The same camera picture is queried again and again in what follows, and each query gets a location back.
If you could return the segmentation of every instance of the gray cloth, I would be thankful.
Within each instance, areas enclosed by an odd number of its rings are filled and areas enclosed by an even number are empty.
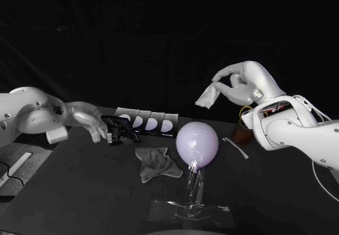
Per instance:
[[[139,176],[142,183],[159,175],[174,178],[181,176],[181,171],[165,152],[167,148],[135,148],[135,156],[141,160]]]

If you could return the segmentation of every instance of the table surface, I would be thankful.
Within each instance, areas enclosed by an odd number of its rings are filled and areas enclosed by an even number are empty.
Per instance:
[[[103,115],[115,109],[99,108]],[[339,203],[327,196],[311,173],[307,156],[294,148],[265,151],[255,139],[242,146],[247,159],[222,141],[234,124],[207,123],[219,137],[219,150],[204,168],[203,203],[229,206],[236,231],[260,234],[337,234]],[[71,128],[34,176],[0,215],[0,230],[22,235],[132,235],[162,228],[146,221],[149,201],[180,202],[187,165],[174,139],[139,136],[141,143],[92,143],[83,128]],[[167,147],[183,170],[181,178],[139,181],[136,147]]]

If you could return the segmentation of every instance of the white tissue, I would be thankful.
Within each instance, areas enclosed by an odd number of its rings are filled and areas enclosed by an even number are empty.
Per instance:
[[[200,98],[196,101],[196,105],[206,107],[207,109],[210,108],[210,106],[214,103],[214,100],[219,96],[220,92],[219,90],[213,87],[213,83],[209,85],[209,87],[206,88],[206,90],[203,91],[203,94],[200,96]]]

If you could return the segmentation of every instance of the purple balloon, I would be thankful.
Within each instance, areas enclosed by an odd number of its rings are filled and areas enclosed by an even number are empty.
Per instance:
[[[219,140],[213,128],[201,122],[187,123],[175,137],[175,149],[187,165],[206,166],[217,152]]]

